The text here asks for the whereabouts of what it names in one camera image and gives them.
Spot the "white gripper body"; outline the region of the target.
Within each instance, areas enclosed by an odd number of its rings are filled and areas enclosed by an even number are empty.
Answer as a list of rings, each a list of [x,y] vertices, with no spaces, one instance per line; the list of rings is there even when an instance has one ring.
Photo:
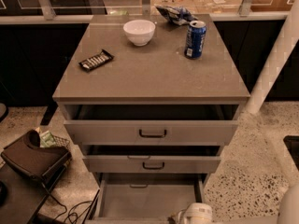
[[[205,203],[191,203],[178,215],[178,224],[211,224],[212,208]]]

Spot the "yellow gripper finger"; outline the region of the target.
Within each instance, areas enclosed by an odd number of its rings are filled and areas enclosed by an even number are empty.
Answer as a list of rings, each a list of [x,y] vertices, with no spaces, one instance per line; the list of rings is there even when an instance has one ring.
[[[175,224],[183,224],[183,212],[177,212],[171,216],[171,218],[174,220]]]

